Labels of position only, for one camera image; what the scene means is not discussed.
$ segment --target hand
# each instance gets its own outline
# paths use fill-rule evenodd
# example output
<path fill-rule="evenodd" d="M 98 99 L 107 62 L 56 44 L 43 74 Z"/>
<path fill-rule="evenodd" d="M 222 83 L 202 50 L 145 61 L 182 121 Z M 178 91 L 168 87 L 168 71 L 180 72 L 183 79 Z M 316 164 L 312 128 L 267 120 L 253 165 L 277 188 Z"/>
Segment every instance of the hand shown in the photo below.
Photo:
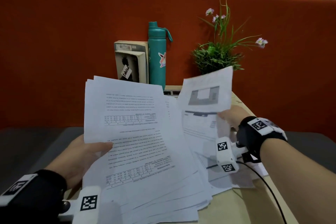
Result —
<path fill-rule="evenodd" d="M 244 108 L 237 105 L 232 105 L 231 109 L 219 112 L 218 116 L 226 120 L 232 127 L 236 129 L 236 131 L 238 131 L 238 126 L 241 121 L 251 115 L 245 111 Z"/>
<path fill-rule="evenodd" d="M 84 135 L 77 137 L 69 146 L 45 169 L 62 175 L 68 189 L 75 187 L 83 178 L 90 166 L 105 155 L 113 147 L 112 142 L 84 143 Z"/>

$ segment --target unicorn sticker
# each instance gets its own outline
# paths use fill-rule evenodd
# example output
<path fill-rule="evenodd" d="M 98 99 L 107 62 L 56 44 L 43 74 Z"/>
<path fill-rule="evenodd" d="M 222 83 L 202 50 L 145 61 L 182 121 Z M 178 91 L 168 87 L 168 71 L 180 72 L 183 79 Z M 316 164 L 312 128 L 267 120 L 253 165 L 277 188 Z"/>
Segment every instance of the unicorn sticker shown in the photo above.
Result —
<path fill-rule="evenodd" d="M 166 53 L 164 54 L 159 53 L 159 56 L 161 57 L 160 67 L 165 67 L 166 66 Z"/>

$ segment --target black cable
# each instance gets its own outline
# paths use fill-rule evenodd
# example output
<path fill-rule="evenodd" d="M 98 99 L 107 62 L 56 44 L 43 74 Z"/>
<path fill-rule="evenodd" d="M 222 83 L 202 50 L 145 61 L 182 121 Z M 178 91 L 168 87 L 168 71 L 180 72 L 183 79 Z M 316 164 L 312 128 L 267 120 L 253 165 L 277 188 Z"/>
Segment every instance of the black cable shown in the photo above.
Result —
<path fill-rule="evenodd" d="M 269 185 L 267 184 L 267 182 L 264 180 L 264 178 L 262 178 L 261 175 L 259 175 L 257 171 L 255 171 L 252 167 L 248 166 L 248 165 L 245 164 L 244 162 L 236 161 L 236 163 L 238 163 L 238 164 L 243 164 L 243 165 L 247 166 L 249 169 L 251 169 L 252 171 L 254 171 L 254 172 L 256 173 L 256 175 L 258 175 L 259 178 L 266 184 L 267 188 L 268 188 L 269 191 L 272 193 L 272 195 L 273 195 L 273 197 L 274 197 L 274 199 L 275 199 L 276 204 L 277 204 L 278 207 L 279 207 L 279 210 L 280 210 L 280 213 L 281 213 L 281 216 L 282 216 L 282 219 L 283 219 L 284 223 L 287 224 L 287 221 L 286 221 L 285 216 L 284 216 L 284 213 L 282 212 L 282 209 L 281 209 L 281 207 L 280 207 L 280 205 L 279 205 L 279 202 L 278 202 L 277 198 L 275 197 L 273 191 L 271 190 L 271 188 L 270 188 Z"/>

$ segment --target teal water bottle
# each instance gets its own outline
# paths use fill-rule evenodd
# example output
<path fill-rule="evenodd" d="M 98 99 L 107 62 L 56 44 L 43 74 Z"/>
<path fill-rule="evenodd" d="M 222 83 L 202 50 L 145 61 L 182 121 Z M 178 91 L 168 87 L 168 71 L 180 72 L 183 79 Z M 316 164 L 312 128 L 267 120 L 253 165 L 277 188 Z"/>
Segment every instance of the teal water bottle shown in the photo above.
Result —
<path fill-rule="evenodd" d="M 169 40 L 173 39 L 166 28 L 159 28 L 156 21 L 149 22 L 149 83 L 166 87 L 166 32 Z"/>

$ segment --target orange wall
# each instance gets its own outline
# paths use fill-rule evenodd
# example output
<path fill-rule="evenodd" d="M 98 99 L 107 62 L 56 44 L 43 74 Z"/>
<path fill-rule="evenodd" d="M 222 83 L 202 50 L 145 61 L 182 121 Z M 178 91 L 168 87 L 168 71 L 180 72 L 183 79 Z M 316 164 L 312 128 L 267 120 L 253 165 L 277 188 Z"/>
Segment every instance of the orange wall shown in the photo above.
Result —
<path fill-rule="evenodd" d="M 167 27 L 167 85 L 198 75 L 190 55 L 208 40 L 197 16 L 219 0 L 0 0 L 1 127 L 82 126 L 84 87 L 116 78 L 113 42 Z M 265 49 L 244 49 L 233 91 L 258 116 L 336 141 L 336 0 L 227 0 L 232 20 Z"/>

